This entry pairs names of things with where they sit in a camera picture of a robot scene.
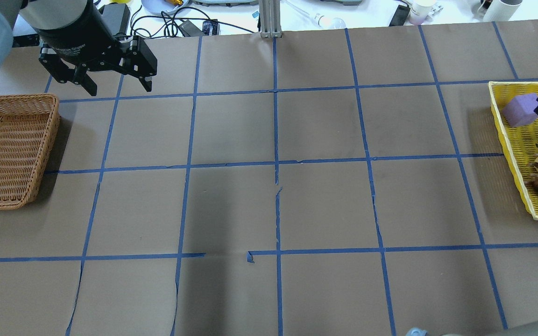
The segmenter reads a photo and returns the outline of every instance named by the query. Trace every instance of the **grid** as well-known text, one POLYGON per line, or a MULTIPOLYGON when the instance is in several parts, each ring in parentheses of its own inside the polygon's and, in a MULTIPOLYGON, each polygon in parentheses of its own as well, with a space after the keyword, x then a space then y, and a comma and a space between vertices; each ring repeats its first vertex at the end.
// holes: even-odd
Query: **grid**
MULTIPOLYGON (((511 80, 520 80, 520 81, 538 81, 538 78, 519 78, 512 60, 510 59, 510 54, 508 53, 502 36, 498 30, 498 27, 493 23, 499 42, 504 50, 506 59, 512 74, 514 74, 514 79, 511 80)), ((465 167, 463 164, 463 159, 473 158, 473 157, 501 157, 502 153, 474 153, 474 154, 461 154, 459 151, 458 143, 454 135, 454 129, 450 121, 450 116, 446 108, 446 102, 444 101, 444 96, 442 94, 441 86, 442 85, 455 85, 455 84, 478 84, 478 83, 487 83, 488 81, 438 81, 436 74, 435 66, 433 66, 433 60, 429 52, 429 45, 427 45, 427 40, 425 39, 425 33, 423 32, 422 27, 418 27, 423 47, 427 54, 427 59, 429 60, 429 66, 431 67, 432 75, 434 78, 433 82, 427 83, 403 83, 403 84, 376 84, 376 85, 359 85, 356 72, 356 64, 354 62, 354 53, 352 49, 352 42, 350 40, 350 34, 348 30, 345 30, 346 33, 346 42, 348 46, 348 52, 350 55, 350 66, 352 67, 354 85, 350 86, 337 86, 337 87, 311 87, 311 88, 291 88, 291 89, 278 89, 278 76, 277 76, 277 41, 273 40, 273 89, 272 90, 254 90, 254 91, 227 91, 227 92, 213 92, 213 93, 199 93, 198 92, 198 77, 200 70, 200 58, 201 58, 201 44, 202 38, 198 39, 198 52, 197 52, 197 62, 196 62, 196 74, 194 79, 194 89, 192 94, 162 94, 155 96, 120 96, 123 76, 120 78, 120 82, 117 89, 117 94, 114 98, 86 98, 86 99, 68 99, 62 100, 61 103, 69 102, 92 102, 92 101, 103 101, 103 100, 113 100, 113 114, 111 117, 111 123, 109 124, 109 130, 107 133, 105 150, 103 152, 103 160, 101 162, 99 169, 85 169, 85 170, 59 170, 59 171, 50 171, 47 174, 89 174, 89 173, 98 173, 98 184, 96 187, 96 192, 94 194, 94 200, 92 201, 92 211, 90 213, 87 234, 84 240, 83 253, 79 256, 66 256, 66 257, 19 257, 19 258, 0 258, 0 262, 26 262, 26 261, 81 261, 81 273, 80 278, 82 278, 82 272, 84 268, 84 262, 90 260, 120 260, 120 259, 163 259, 163 258, 172 258, 177 260, 177 267, 175 273, 175 282, 177 289, 179 290, 179 282, 181 278, 181 265, 183 258, 203 258, 205 253, 183 253, 184 246, 184 231, 186 224, 186 207, 188 205, 188 188, 190 184, 190 171, 197 168, 215 168, 215 167, 236 167, 236 166, 275 166, 275 182, 276 185, 279 184, 279 170, 280 165, 290 165, 290 164, 315 164, 315 163, 327 163, 327 162, 366 162, 367 164, 367 178, 370 185, 371 199, 372 199, 372 210, 375 218, 375 230, 378 238, 378 247, 367 247, 367 248, 335 248, 335 249, 282 249, 281 247, 281 229, 280 229, 280 193, 281 189, 277 192, 275 196, 275 211, 276 211, 276 248, 275 250, 268 251, 248 251, 246 256, 248 262, 254 263, 255 256, 269 255, 276 257, 277 261, 277 315, 278 315, 278 334, 282 336, 283 331, 283 294, 282 294, 282 255, 296 255, 296 254, 327 254, 327 253, 379 253, 382 264, 382 273, 384 281, 384 290, 386 293, 386 302, 387 310, 389 314, 389 322, 391 328, 391 334, 393 336, 397 335, 396 323, 394 317, 393 306, 391 302, 391 289, 389 285, 389 278, 387 272, 387 262, 386 262, 386 253, 388 252, 410 252, 410 251, 461 251, 461 250, 481 250, 485 264, 487 266, 487 272, 489 275, 489 280, 491 281, 491 287, 495 296, 495 301, 497 304, 497 310, 499 311, 499 318, 501 320, 502 326, 504 329, 508 328, 508 323, 506 322, 506 317, 504 314, 504 309, 500 299, 499 291, 497 289, 495 275, 491 262, 489 260, 488 251, 491 249, 512 249, 512 248, 525 248, 525 247, 538 247, 538 243, 504 243, 504 244, 487 244, 485 242, 484 236, 481 232, 479 218, 476 212, 476 207, 474 206, 474 200, 472 198, 472 193, 466 176, 465 167), (450 132, 452 139, 454 153, 453 154, 442 154, 442 155, 404 155, 404 156, 372 156, 370 154, 368 142, 367 142, 367 131, 365 130, 364 116, 363 116, 363 106, 361 103, 361 93, 360 89, 369 89, 376 87, 409 87, 409 86, 424 86, 424 85, 434 85, 437 89, 438 96, 440 99, 440 104, 444 111, 444 116, 446 118, 446 125, 450 132), (341 90, 341 89, 354 89, 356 93, 356 103, 359 112, 359 120, 361 125, 361 135, 363 140, 363 147, 365 151, 365 157, 350 157, 347 159, 312 159, 312 160, 280 160, 278 152, 278 94, 283 92, 292 92, 292 91, 322 91, 322 90, 341 90), (212 163, 212 164, 192 164, 192 143, 194 138, 194 127, 195 127, 195 116, 196 116, 196 106, 197 106, 197 97, 198 96, 214 96, 214 95, 229 95, 229 94, 258 94, 258 93, 272 93, 274 101, 274 139, 275 139, 275 161, 254 161, 254 162, 231 162, 231 163, 212 163), (118 103, 120 100, 125 99, 135 99, 135 98, 172 98, 172 97, 189 97, 192 98, 193 107, 191 114, 191 127, 190 127, 190 138, 188 142, 188 160, 186 165, 175 165, 175 166, 134 166, 134 167, 122 167, 122 168, 107 168, 105 166, 107 152, 109 150, 109 143, 111 142, 111 136, 113 133, 113 124, 115 121, 115 115, 117 112, 118 103), (372 163, 375 161, 382 160, 429 160, 429 159, 456 159, 463 183, 466 189, 466 194, 469 199, 470 208, 474 218, 474 225, 480 243, 477 245, 450 245, 450 246, 410 246, 410 247, 386 247, 383 243, 382 234, 380 232, 379 226, 379 217, 378 209, 375 206, 376 191, 374 185, 374 179, 372 176, 372 163), (130 170, 164 170, 164 169, 185 169, 185 185, 184 185, 184 197, 182 204, 182 215, 181 215, 181 226, 179 234, 179 247, 178 253, 167 253, 167 254, 145 254, 145 255, 100 255, 100 256, 88 256, 88 243, 90 240, 90 234, 92 231, 92 222, 94 220, 94 215, 96 213, 98 198, 99 198, 99 189, 100 184, 103 181, 103 176, 106 172, 119 172, 119 171, 130 171, 130 170)), ((47 82, 44 92, 49 90, 51 84, 51 77, 47 82)), ((76 295, 76 300, 79 296, 79 287, 76 295)), ((72 328, 72 321, 68 325, 66 334, 69 335, 72 328)), ((175 333, 175 319, 174 319, 174 328, 171 332, 173 335, 175 333)))

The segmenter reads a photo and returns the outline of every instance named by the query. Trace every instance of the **metal post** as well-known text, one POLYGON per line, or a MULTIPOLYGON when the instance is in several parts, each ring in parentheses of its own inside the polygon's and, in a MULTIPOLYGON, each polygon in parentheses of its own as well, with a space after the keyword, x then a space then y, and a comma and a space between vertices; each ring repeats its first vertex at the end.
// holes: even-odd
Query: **metal post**
POLYGON ((259 13, 261 15, 261 37, 282 37, 279 0, 259 0, 259 13))

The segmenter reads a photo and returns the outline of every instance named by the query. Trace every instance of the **white container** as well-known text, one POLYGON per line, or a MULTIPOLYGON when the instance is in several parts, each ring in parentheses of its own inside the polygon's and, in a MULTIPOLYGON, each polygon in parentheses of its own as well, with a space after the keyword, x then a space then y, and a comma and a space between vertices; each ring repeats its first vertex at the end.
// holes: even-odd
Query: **white container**
POLYGON ((414 0, 412 8, 410 8, 408 22, 416 26, 423 23, 433 5, 435 5, 435 0, 414 0))
POLYGON ((483 21, 508 21, 523 0, 493 0, 483 21))

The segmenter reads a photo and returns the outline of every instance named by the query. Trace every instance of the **brown wicker basket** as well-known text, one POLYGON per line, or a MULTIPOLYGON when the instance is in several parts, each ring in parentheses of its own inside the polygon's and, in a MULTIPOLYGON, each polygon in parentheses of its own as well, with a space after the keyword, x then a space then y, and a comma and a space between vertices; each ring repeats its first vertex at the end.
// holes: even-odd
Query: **brown wicker basket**
POLYGON ((0 96, 0 210, 36 198, 59 126, 54 94, 0 96))

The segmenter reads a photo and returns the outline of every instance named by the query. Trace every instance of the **wicker basket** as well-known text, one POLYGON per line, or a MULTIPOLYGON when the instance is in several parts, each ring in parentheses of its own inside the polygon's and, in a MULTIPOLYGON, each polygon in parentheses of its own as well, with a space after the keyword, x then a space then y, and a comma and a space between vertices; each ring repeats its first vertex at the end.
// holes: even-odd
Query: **wicker basket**
POLYGON ((528 164, 535 159, 534 154, 538 152, 538 119, 530 125, 510 127, 506 118, 500 113, 515 96, 538 94, 538 82, 489 82, 489 92, 491 111, 495 117, 503 152, 514 175, 514 183, 527 211, 538 220, 538 195, 532 187, 526 187, 524 184, 529 180, 530 174, 534 173, 534 168, 528 164))
POLYGON ((0 210, 33 201, 59 126, 54 94, 0 96, 0 210))

